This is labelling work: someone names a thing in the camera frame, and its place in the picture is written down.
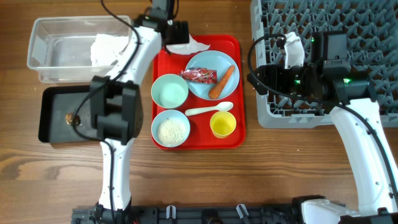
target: wood grain surface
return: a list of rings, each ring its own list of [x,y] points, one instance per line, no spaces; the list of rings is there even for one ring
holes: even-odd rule
[[[135,18],[149,1],[109,2]],[[251,40],[250,1],[181,0],[177,19],[191,34],[231,34],[242,48],[243,74]],[[39,17],[106,15],[96,0],[3,0],[0,3],[0,217],[1,223],[69,223],[72,208],[94,205],[102,185],[98,143],[44,144],[37,139],[43,91],[26,66]],[[247,136],[233,150],[165,152],[150,139],[152,69],[142,84],[144,127],[130,160],[133,205],[211,206],[290,202],[321,194],[358,206],[356,186],[334,126],[264,129],[255,91],[244,81]],[[386,129],[393,153],[398,129]]]

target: black tray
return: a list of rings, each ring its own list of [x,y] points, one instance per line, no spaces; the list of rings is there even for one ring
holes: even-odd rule
[[[79,137],[72,126],[67,124],[65,116],[74,112],[83,98],[90,91],[90,86],[56,86],[44,90],[42,111],[40,113],[39,140],[46,143],[86,141]],[[80,109],[79,132],[95,136],[96,130],[90,124],[90,100]]]

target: red tray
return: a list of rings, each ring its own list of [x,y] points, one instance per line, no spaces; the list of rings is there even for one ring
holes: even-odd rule
[[[210,44],[209,50],[218,50],[229,55],[238,65],[240,71],[239,84],[236,90],[222,100],[203,100],[189,92],[188,98],[183,105],[176,110],[185,112],[187,109],[200,108],[206,106],[215,106],[222,101],[234,103],[234,107],[229,111],[236,118],[236,129],[227,138],[216,138],[210,129],[210,118],[215,111],[189,116],[191,131],[188,139],[178,147],[167,148],[159,145],[153,138],[154,144],[164,150],[185,150],[185,149],[231,149],[240,146],[246,138],[246,122],[244,119],[244,101],[243,101],[243,77],[241,68],[241,50],[239,42],[231,35],[197,35],[193,38],[206,45]],[[196,54],[177,55],[167,54],[164,50],[154,59],[154,81],[165,74],[178,74],[185,70],[189,60]],[[152,120],[156,115],[164,111],[152,101]]]

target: carrot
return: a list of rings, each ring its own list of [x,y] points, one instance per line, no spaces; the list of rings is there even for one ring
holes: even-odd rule
[[[210,99],[215,100],[221,95],[221,92],[223,91],[226,83],[228,82],[229,78],[231,78],[231,75],[234,71],[235,65],[231,65],[219,82],[210,89],[208,95]]]

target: light blue plate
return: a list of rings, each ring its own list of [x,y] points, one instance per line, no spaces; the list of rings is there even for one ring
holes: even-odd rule
[[[229,78],[228,83],[225,85],[220,97],[217,99],[220,100],[226,98],[233,91],[235,91],[239,83],[239,68],[230,56],[216,50],[207,50],[191,58],[185,69],[207,68],[217,70],[217,80],[220,80],[231,65],[235,65],[235,71],[231,75],[231,78]],[[195,83],[190,81],[187,81],[187,84],[189,90],[191,90],[195,96],[204,100],[211,100],[208,96],[208,93],[214,84]]]

